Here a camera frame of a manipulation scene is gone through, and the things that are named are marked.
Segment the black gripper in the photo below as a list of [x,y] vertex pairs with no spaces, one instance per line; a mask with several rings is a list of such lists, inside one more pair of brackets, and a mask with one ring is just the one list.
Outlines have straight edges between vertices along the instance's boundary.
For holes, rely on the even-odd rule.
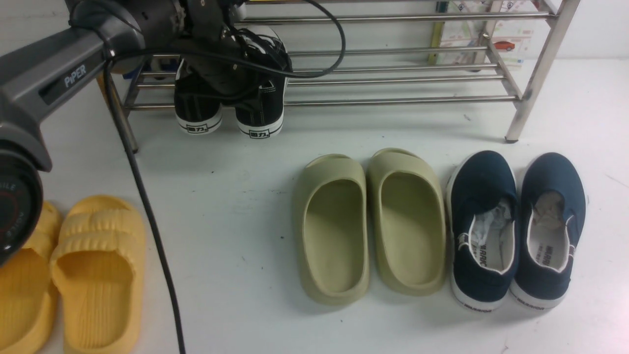
[[258,97],[268,79],[290,71],[283,44],[253,27],[234,26],[244,0],[183,0],[185,29],[177,41],[182,58],[202,79],[201,92],[222,101]]

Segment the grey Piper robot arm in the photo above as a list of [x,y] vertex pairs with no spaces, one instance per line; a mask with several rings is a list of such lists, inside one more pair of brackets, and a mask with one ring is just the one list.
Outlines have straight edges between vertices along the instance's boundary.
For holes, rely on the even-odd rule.
[[264,79],[287,78],[281,56],[247,45],[230,11],[240,0],[72,0],[69,27],[1,57],[1,263],[25,245],[40,219],[40,171],[52,162],[40,124],[101,72],[148,54],[191,59],[209,94],[257,108]]

